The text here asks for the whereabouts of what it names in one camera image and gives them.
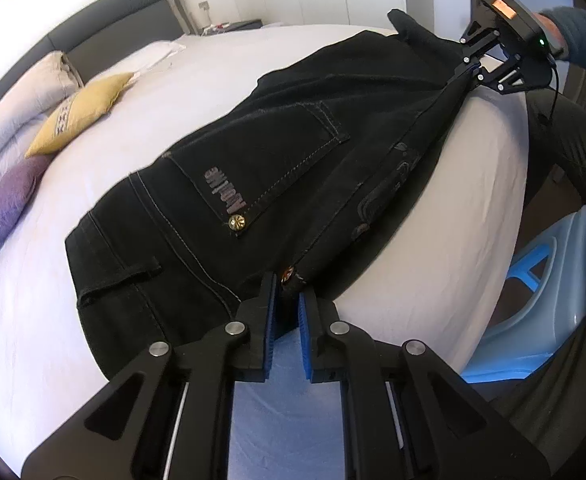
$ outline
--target pillow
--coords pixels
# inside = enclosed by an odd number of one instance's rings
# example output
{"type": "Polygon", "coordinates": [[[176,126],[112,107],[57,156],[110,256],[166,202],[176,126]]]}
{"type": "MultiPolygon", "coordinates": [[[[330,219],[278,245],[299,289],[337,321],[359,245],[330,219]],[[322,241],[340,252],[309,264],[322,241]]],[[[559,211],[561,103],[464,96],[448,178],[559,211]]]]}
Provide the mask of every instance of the pillow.
{"type": "Polygon", "coordinates": [[[6,240],[20,219],[51,160],[51,155],[24,159],[13,166],[0,181],[0,244],[6,240]]]}
{"type": "Polygon", "coordinates": [[[185,48],[183,44],[175,41],[154,41],[125,57],[122,61],[115,63],[112,67],[100,72],[90,82],[123,72],[134,72],[134,77],[137,78],[140,74],[151,70],[161,60],[177,54],[185,48]]]}
{"type": "Polygon", "coordinates": [[[61,52],[46,54],[0,100],[0,152],[23,124],[60,104],[81,86],[61,52]]]}
{"type": "Polygon", "coordinates": [[[6,143],[0,152],[0,180],[17,163],[24,159],[24,154],[35,139],[39,130],[50,114],[44,113],[35,116],[24,124],[18,132],[6,143]]]}
{"type": "Polygon", "coordinates": [[[128,72],[93,81],[70,96],[46,120],[24,156],[61,150],[110,110],[132,75],[128,72]]]}

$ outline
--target person's hand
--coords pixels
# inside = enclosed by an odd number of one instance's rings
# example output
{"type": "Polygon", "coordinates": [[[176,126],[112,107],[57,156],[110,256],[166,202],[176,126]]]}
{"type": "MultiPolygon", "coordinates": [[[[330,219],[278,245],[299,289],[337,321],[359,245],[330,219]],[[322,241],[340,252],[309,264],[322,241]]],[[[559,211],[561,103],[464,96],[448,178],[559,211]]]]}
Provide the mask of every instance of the person's hand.
{"type": "Polygon", "coordinates": [[[547,18],[546,16],[543,16],[542,14],[538,14],[537,12],[534,12],[534,15],[537,19],[540,20],[540,23],[542,23],[542,25],[544,25],[547,28],[547,30],[553,35],[553,37],[560,42],[560,45],[562,45],[562,47],[564,48],[564,52],[566,52],[566,41],[560,33],[560,29],[553,22],[553,20],[547,18]]]}

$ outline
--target sleeve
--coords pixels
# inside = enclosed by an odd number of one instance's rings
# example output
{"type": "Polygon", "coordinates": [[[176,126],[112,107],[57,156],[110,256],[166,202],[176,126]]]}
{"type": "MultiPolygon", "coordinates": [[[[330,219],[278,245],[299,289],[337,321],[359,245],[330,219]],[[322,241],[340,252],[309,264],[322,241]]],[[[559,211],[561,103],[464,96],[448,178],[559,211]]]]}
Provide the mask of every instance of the sleeve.
{"type": "Polygon", "coordinates": [[[586,10],[555,7],[540,13],[552,20],[568,46],[568,60],[586,69],[586,10]]]}

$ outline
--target black jeans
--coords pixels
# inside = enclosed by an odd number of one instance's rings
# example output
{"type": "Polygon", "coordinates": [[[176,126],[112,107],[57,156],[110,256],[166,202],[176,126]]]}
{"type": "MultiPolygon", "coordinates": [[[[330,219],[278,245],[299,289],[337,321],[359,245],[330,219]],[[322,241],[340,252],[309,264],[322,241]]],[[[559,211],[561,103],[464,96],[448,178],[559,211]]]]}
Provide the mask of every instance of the black jeans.
{"type": "Polygon", "coordinates": [[[372,229],[466,96],[462,46],[400,11],[257,88],[111,189],[66,249],[88,344],[112,376],[157,340],[201,338],[282,276],[276,310],[372,229]]]}

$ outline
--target yellow pillow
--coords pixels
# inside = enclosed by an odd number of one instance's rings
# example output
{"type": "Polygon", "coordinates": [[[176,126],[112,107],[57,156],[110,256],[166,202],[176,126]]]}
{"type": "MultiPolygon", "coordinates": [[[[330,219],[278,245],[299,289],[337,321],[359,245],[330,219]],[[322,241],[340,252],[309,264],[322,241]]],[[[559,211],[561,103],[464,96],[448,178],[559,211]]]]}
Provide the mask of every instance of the yellow pillow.
{"type": "Polygon", "coordinates": [[[110,110],[132,72],[89,83],[63,101],[46,120],[24,157],[61,150],[110,110]]]}

